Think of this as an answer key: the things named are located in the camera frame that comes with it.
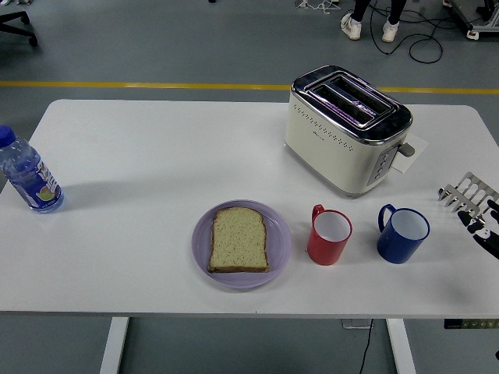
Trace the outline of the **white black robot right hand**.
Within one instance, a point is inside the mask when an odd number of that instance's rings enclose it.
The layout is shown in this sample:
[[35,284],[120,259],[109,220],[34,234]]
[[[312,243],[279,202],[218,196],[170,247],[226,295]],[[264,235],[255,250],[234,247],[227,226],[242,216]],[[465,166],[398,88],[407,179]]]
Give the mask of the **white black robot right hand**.
[[498,258],[498,234],[465,211],[459,211],[458,217],[472,238],[489,254]]

